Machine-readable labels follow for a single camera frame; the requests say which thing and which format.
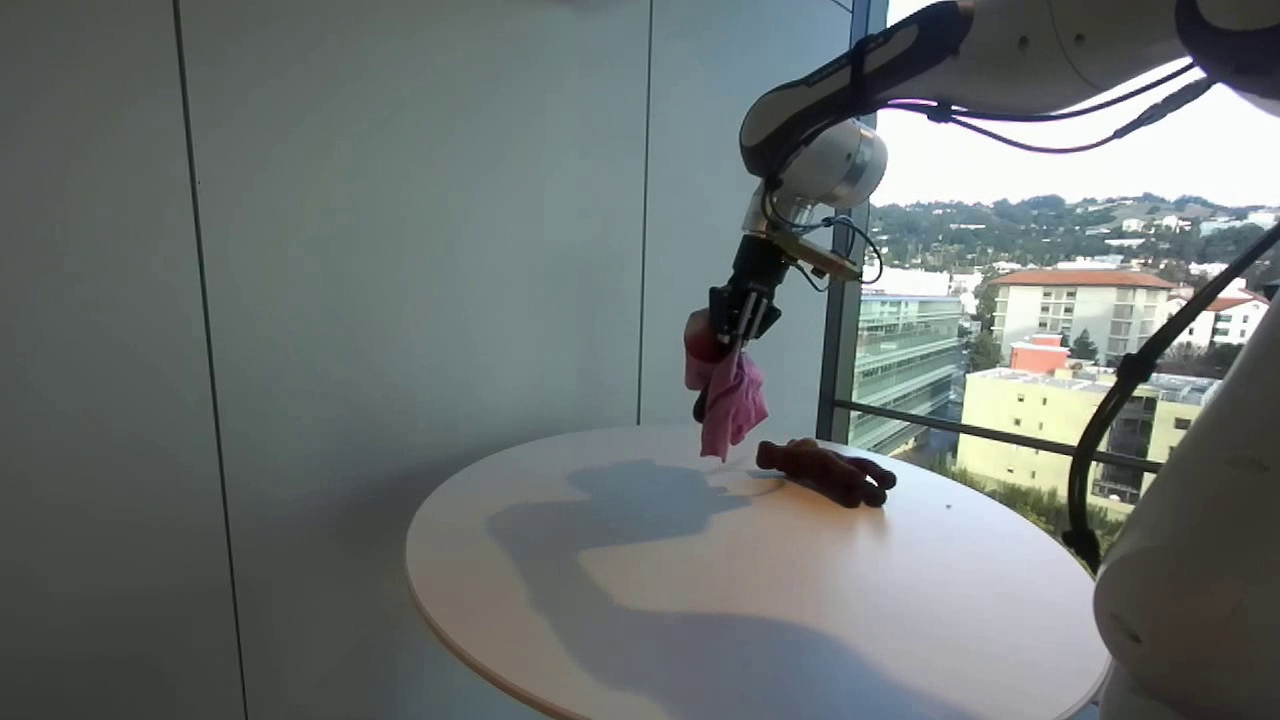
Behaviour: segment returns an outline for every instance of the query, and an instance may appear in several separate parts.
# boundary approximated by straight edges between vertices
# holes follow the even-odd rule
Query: white round table
[[[549,714],[1072,714],[1109,651],[1093,576],[936,470],[840,508],[697,426],[606,426],[497,452],[409,528],[439,639]]]

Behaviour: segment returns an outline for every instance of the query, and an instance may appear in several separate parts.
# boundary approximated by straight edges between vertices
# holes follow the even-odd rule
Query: sky
[[[918,7],[918,0],[894,0],[892,17],[903,17],[906,7]],[[1079,143],[1109,135],[1164,93],[1170,86],[1131,101],[1120,112],[1050,126],[995,126],[1039,143]],[[886,143],[886,173],[871,194],[876,205],[1154,190],[1280,208],[1280,114],[1269,114],[1227,86],[1211,86],[1159,124],[1085,157],[1016,150],[910,112],[881,112],[876,130]]]

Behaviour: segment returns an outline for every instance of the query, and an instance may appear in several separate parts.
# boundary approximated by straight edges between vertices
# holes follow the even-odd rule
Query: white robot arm
[[[765,93],[743,124],[760,177],[731,281],[711,288],[722,346],[778,317],[801,208],[855,208],[883,143],[855,114],[1049,114],[1186,57],[1280,114],[1280,0],[953,0]],[[1280,714],[1280,309],[1148,488],[1097,579],[1117,655],[1103,714]]]

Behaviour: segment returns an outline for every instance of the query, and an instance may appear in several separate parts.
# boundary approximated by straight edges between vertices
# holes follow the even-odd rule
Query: gray wall
[[[409,514],[504,443],[687,421],[678,327],[753,190],[734,121],[842,12],[188,0],[212,342],[169,2],[5,12],[0,528],[32,595],[0,699],[234,714],[234,579],[253,720],[528,714],[425,630]],[[820,305],[791,281],[755,342],[775,426],[813,426]]]

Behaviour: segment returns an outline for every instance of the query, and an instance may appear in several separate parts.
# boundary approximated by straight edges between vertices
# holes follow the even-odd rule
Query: brown object
[[[894,476],[864,456],[840,456],[815,439],[787,439],[755,449],[760,469],[785,470],[791,482],[802,482],[842,508],[871,502],[881,508],[886,498],[886,488]]]

